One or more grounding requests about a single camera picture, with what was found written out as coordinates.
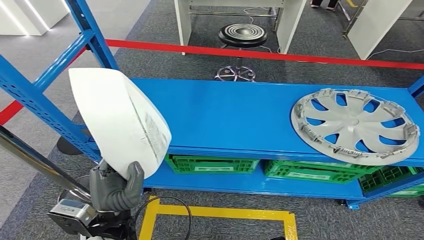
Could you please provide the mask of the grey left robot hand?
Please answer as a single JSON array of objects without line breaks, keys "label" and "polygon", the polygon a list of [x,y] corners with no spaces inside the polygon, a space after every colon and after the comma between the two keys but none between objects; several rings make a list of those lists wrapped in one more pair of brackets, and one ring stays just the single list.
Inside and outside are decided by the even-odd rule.
[{"label": "grey left robot hand", "polygon": [[123,178],[103,159],[89,172],[91,202],[97,211],[122,212],[138,205],[143,190],[144,170],[139,162],[128,165]]}]

